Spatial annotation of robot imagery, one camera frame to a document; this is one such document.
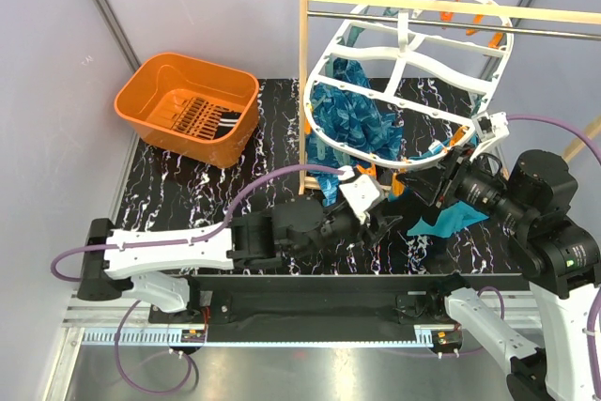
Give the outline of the orange clothespin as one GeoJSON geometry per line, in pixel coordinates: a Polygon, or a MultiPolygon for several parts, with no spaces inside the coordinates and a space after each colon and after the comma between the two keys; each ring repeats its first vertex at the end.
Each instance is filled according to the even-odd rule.
{"type": "Polygon", "coordinates": [[[407,186],[398,178],[398,176],[393,176],[393,179],[391,182],[391,187],[389,190],[388,199],[391,202],[396,201],[407,193],[408,193],[407,186]]]}
{"type": "Polygon", "coordinates": [[[370,164],[367,167],[363,166],[362,164],[357,164],[354,166],[354,171],[358,176],[367,175],[373,178],[374,180],[378,179],[378,170],[374,164],[370,164]]]}

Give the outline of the white round clip hanger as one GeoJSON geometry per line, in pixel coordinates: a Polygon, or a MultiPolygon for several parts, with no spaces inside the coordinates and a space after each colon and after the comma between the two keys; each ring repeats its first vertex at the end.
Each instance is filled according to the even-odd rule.
{"type": "MultiPolygon", "coordinates": [[[[473,53],[473,52],[466,52],[464,50],[443,46],[436,42],[431,42],[431,41],[425,42],[419,48],[418,51],[421,54],[425,54],[425,55],[428,55],[428,56],[431,56],[431,57],[437,59],[438,61],[442,62],[443,64],[449,66],[452,69],[455,69],[459,72],[463,72],[469,76],[476,77],[476,78],[480,78],[485,75],[491,75],[493,70],[498,65],[497,59],[491,58],[487,55],[477,54],[477,53],[473,53]]],[[[386,60],[362,61],[359,63],[362,66],[365,76],[368,78],[368,80],[370,82],[370,86],[371,86],[370,89],[373,89],[378,92],[384,91],[384,89],[392,75],[394,63],[392,61],[386,61],[386,60]]],[[[436,79],[441,80],[438,77],[428,74],[424,70],[421,70],[421,69],[418,69],[418,68],[415,68],[412,66],[407,66],[405,68],[403,77],[396,89],[396,92],[395,92],[396,96],[398,96],[400,98],[404,98],[400,94],[401,82],[407,75],[413,75],[413,74],[432,76],[436,79]]],[[[466,114],[462,114],[462,115],[460,115],[460,114],[455,114],[455,115],[469,116],[473,111],[474,104],[477,102],[478,97],[477,97],[477,95],[471,94],[463,89],[459,89],[459,90],[462,90],[471,96],[472,106],[471,106],[470,112],[468,112],[466,114]]],[[[423,101],[418,101],[418,100],[412,100],[412,101],[417,102],[421,105],[429,106],[423,101]]],[[[403,113],[414,113],[419,116],[423,116],[419,113],[412,112],[409,110],[401,110],[401,109],[394,107],[390,104],[387,104],[385,102],[375,101],[375,105],[376,105],[376,107],[390,107],[392,109],[399,110],[403,113]]],[[[440,109],[442,111],[446,111],[442,107],[435,107],[435,106],[429,106],[429,107],[434,107],[434,108],[440,109]]],[[[428,116],[423,116],[423,117],[428,118],[428,119],[433,119],[438,122],[442,122],[449,126],[455,126],[458,130],[457,125],[455,125],[453,123],[449,123],[449,122],[443,121],[443,120],[436,120],[436,119],[428,117],[428,116]]],[[[475,139],[477,141],[477,145],[478,145],[478,138],[472,137],[471,139],[475,139]]],[[[430,147],[430,154],[431,154],[431,151],[432,151],[434,145],[432,145],[430,147]]]]}

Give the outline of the orange plastic basket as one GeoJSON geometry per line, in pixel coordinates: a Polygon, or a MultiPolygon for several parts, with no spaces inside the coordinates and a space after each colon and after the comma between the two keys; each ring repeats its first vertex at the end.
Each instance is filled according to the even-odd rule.
{"type": "Polygon", "coordinates": [[[152,146],[219,168],[233,166],[258,125],[259,82],[249,72],[183,54],[149,58],[115,98],[116,113],[152,146]],[[237,125],[217,133],[220,116],[237,125]]]}

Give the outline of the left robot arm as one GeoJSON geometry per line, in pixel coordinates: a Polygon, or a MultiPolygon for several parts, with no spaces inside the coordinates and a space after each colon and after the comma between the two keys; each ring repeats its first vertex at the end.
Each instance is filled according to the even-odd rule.
{"type": "Polygon", "coordinates": [[[191,322],[202,313],[200,288],[169,270],[278,268],[289,258],[318,253],[340,240],[372,246],[402,219],[387,200],[375,203],[360,220],[345,200],[325,208],[301,196],[197,229],[142,233],[96,220],[89,231],[95,248],[83,259],[77,297],[143,301],[191,322]]]}

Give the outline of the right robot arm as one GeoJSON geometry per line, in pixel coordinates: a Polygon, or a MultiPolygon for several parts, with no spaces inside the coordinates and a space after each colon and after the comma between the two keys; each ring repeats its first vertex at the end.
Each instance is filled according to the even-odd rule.
{"type": "Polygon", "coordinates": [[[510,177],[488,172],[472,148],[398,180],[438,213],[463,202],[509,234],[511,258],[528,282],[544,344],[537,346],[486,306],[466,279],[449,275],[424,295],[428,316],[468,331],[502,369],[515,400],[600,397],[600,247],[568,216],[578,183],[564,159],[533,149],[510,177]]]}

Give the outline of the teal cloth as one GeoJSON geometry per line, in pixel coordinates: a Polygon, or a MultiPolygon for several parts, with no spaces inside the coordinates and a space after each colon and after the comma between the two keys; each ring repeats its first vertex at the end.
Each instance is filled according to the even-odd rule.
{"type": "Polygon", "coordinates": [[[409,203],[409,212],[406,214],[406,234],[409,237],[428,235],[447,239],[466,227],[488,219],[484,213],[464,202],[456,202],[441,210],[432,209],[408,188],[401,198],[409,203]]]}

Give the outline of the blue patterned cloth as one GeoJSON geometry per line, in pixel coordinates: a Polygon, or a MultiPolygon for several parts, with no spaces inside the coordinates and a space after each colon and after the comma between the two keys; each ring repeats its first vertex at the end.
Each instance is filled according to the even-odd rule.
{"type": "MultiPolygon", "coordinates": [[[[370,82],[358,61],[335,58],[326,65],[326,75],[333,79],[370,89],[370,82]]],[[[394,113],[383,114],[375,103],[364,95],[318,84],[311,92],[313,116],[316,124],[332,139],[350,145],[361,152],[375,154],[385,160],[395,160],[399,154],[403,127],[395,125],[394,113]]],[[[309,164],[340,168],[361,166],[365,162],[342,151],[327,146],[311,131],[306,136],[306,156],[309,164]]],[[[324,207],[333,205],[338,194],[339,180],[336,175],[314,172],[324,199],[324,207]]]]}

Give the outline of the wooden clothes rack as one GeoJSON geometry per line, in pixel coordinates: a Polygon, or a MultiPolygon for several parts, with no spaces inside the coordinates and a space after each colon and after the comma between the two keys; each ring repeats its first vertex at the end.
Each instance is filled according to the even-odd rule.
{"type": "Polygon", "coordinates": [[[476,137],[473,118],[487,112],[504,73],[517,35],[555,39],[598,41],[597,34],[519,28],[515,20],[598,25],[596,12],[548,8],[502,6],[493,0],[300,0],[299,19],[299,147],[300,163],[306,164],[306,136],[313,131],[327,146],[398,173],[417,171],[442,160],[454,147],[476,137]],[[498,61],[491,75],[469,76],[419,53],[425,42],[487,55],[498,61]],[[326,75],[326,65],[335,58],[358,62],[386,60],[394,63],[384,91],[378,92],[326,75]],[[412,66],[445,83],[478,97],[469,116],[458,116],[396,96],[405,68],[412,66]],[[435,144],[424,158],[385,160],[375,154],[332,140],[313,116],[311,92],[314,85],[331,85],[341,90],[380,101],[457,125],[446,144],[435,144]]]}

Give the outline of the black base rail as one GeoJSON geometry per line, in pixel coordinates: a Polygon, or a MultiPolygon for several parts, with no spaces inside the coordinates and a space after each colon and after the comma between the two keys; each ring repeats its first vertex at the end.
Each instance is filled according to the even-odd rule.
{"type": "Polygon", "coordinates": [[[125,345],[431,347],[450,330],[443,296],[491,285],[521,290],[516,275],[194,276],[192,306],[168,314],[144,301],[126,320],[125,345]]]}

